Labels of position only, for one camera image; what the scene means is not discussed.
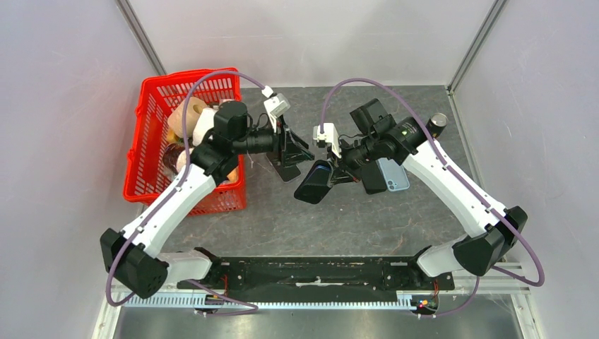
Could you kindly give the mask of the black phone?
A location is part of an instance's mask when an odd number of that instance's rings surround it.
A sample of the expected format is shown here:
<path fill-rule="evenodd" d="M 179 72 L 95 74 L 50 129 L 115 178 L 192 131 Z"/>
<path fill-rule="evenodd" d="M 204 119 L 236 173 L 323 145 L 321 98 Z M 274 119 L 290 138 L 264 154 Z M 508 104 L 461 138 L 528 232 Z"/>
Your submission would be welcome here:
<path fill-rule="evenodd" d="M 311 167 L 306 177 L 296 188 L 294 198 L 312 205 L 319 204 L 332 189 L 332 187 L 327 186 L 330 174 L 326 171 L 315 171 Z"/>

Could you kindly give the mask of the black smartphone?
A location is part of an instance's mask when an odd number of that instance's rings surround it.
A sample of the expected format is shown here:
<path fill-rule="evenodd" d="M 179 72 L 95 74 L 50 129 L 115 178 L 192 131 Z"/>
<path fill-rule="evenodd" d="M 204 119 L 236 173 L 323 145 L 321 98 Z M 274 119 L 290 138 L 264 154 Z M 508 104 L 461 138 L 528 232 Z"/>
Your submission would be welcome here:
<path fill-rule="evenodd" d="M 370 162 L 361 167 L 362 185 L 366 194 L 374 195 L 387 190 L 386 180 L 377 164 Z"/>

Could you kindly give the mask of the light blue phone case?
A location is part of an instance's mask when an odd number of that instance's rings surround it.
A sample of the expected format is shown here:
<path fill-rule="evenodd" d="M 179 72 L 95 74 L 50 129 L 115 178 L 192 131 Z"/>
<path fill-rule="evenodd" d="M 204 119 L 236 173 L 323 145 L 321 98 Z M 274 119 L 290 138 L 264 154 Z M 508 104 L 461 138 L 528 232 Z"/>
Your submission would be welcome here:
<path fill-rule="evenodd" d="M 386 182 L 388 191 L 398 192 L 410 188 L 408 176 L 403 166 L 398 165 L 394 160 L 386 158 L 378 159 L 376 163 Z"/>

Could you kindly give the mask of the blue smartphone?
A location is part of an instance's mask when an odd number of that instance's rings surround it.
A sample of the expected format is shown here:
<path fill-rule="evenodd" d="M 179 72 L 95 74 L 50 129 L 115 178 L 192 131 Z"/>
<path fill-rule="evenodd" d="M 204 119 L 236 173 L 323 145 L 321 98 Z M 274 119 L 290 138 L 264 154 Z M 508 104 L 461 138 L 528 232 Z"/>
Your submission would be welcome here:
<path fill-rule="evenodd" d="M 315 171 L 326 171 L 326 172 L 332 172 L 332 166 L 330 164 L 330 162 L 325 161 L 325 160 L 317 160 L 314 162 L 312 169 Z"/>

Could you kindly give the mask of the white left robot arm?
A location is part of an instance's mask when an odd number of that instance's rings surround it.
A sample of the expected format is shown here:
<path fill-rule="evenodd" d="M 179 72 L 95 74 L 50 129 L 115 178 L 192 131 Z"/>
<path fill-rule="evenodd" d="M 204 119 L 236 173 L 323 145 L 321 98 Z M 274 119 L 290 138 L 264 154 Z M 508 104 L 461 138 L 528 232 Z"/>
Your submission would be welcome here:
<path fill-rule="evenodd" d="M 164 284 L 182 280 L 196 280 L 208 289 L 220 283 L 222 271 L 206 252 L 164 254 L 162 248 L 193 207 L 239 165 L 240 155 L 269 153 L 282 168 L 314 159 L 308 145 L 284 121 L 289 102 L 276 95 L 265 100 L 264 106 L 270 124 L 257 128 L 250 124 L 243 102 L 222 103 L 211 128 L 165 191 L 121 231 L 107 229 L 102 234 L 108 299 L 113 279 L 142 299 L 153 296 Z"/>

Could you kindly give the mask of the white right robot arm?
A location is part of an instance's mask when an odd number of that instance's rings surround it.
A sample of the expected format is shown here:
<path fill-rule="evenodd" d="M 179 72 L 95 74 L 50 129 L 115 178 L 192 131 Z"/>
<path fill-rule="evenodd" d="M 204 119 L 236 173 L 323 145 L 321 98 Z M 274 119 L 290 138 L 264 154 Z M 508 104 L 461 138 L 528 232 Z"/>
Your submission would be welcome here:
<path fill-rule="evenodd" d="M 428 247 L 416 256 L 416 264 L 408 269 L 413 287 L 425 289 L 438 275 L 455 270 L 484 276 L 513 248 L 515 233 L 528 219 L 526 212 L 518 206 L 507 208 L 468 177 L 427 135 L 440 132 L 440 126 L 421 127 L 413 117 L 397 122 L 378 99 L 350 115 L 364 136 L 353 145 L 340 144 L 332 123 L 314 127 L 314 142 L 330 147 L 333 166 L 356 179 L 365 165 L 381 158 L 393 160 L 425 183 L 464 229 L 458 239 Z"/>

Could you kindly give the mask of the round bread bun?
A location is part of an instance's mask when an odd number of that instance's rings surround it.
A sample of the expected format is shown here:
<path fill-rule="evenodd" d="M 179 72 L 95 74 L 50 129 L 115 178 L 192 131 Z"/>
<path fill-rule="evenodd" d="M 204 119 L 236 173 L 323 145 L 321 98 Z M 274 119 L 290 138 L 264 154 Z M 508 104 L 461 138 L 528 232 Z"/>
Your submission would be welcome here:
<path fill-rule="evenodd" d="M 234 184 L 239 180 L 239 168 L 236 167 L 227 175 L 227 180 L 229 183 Z"/>

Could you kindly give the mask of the white paper bag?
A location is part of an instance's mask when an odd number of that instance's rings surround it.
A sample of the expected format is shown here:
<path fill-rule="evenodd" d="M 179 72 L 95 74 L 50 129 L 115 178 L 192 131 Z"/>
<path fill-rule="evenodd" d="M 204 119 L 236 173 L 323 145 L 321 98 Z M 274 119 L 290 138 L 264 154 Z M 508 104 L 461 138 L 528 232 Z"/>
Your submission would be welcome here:
<path fill-rule="evenodd" d="M 210 107 L 206 107 L 202 110 L 202 113 L 200 114 L 192 133 L 193 146 L 198 146 L 204 139 L 208 130 L 213 128 L 214 116 L 216 112 L 216 109 Z"/>

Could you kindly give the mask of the beige toilet paper roll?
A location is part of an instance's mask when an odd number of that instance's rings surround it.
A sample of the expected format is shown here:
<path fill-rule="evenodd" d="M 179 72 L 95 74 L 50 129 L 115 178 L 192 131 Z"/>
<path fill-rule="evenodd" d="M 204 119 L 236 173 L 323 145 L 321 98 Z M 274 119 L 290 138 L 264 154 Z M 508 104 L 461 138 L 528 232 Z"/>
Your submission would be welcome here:
<path fill-rule="evenodd" d="M 208 105 L 197 97 L 191 97 L 186 107 L 184 102 L 181 102 L 167 119 L 170 130 L 180 138 L 191 137 L 202 111 L 207 107 Z"/>

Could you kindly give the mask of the black and yellow drink can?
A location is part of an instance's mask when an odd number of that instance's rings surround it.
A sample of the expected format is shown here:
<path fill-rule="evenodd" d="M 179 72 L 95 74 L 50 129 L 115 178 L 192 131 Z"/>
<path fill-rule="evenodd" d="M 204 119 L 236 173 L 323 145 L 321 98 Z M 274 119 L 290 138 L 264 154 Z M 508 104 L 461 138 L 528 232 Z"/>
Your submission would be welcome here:
<path fill-rule="evenodd" d="M 445 114 L 437 112 L 429 118 L 425 127 L 432 138 L 438 138 L 446 128 L 448 122 L 448 117 Z"/>

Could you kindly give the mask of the instant noodle bowl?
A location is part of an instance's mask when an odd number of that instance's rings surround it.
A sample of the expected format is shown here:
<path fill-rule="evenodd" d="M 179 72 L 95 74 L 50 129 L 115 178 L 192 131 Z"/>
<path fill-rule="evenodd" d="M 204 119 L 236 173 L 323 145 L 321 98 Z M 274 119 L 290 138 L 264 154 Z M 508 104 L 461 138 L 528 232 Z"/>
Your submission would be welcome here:
<path fill-rule="evenodd" d="M 183 143 L 167 145 L 162 155 L 162 163 L 173 174 L 179 174 L 187 162 L 186 151 Z"/>

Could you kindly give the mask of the red plastic shopping basket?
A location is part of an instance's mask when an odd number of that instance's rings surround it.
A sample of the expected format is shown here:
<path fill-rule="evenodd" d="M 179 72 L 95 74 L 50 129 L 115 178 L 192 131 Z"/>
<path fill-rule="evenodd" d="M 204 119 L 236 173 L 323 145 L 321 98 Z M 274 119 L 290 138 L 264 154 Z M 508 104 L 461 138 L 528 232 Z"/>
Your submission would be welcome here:
<path fill-rule="evenodd" d="M 171 184 L 172 172 L 162 163 L 167 142 L 167 118 L 185 99 L 192 85 L 212 69 L 181 71 L 166 76 L 153 76 L 141 83 L 136 126 L 130 151 L 123 197 L 131 203 L 151 205 Z M 221 184 L 201 200 L 190 216 L 226 213 L 247 206 L 244 157 L 239 156 L 238 180 Z"/>

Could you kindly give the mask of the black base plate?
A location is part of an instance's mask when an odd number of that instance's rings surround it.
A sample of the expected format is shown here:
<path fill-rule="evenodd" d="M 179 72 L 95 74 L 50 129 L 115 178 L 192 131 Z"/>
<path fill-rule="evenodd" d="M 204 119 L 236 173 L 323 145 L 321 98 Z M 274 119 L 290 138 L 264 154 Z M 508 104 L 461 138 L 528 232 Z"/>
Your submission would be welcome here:
<path fill-rule="evenodd" d="M 409 256 L 218 257 L 199 281 L 243 302 L 392 302 L 398 291 L 454 290 Z"/>

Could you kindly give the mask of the aluminium frame post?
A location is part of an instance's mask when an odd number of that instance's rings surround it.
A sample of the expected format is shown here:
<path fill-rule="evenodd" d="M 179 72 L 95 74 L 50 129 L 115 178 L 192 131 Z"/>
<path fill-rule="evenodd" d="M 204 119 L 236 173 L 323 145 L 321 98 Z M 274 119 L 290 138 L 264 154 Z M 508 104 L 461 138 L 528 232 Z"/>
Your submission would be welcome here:
<path fill-rule="evenodd" d="M 453 95 L 459 85 L 461 84 L 464 76 L 468 72 L 471 64 L 474 62 L 478 52 L 484 45 L 488 35 L 491 33 L 495 23 L 499 19 L 504 7 L 508 4 L 508 0 L 494 0 L 492 5 L 487 12 L 481 26 L 476 32 L 473 41 L 470 43 L 464 57 L 462 58 L 456 72 L 451 78 L 449 84 L 446 89 L 450 95 Z"/>

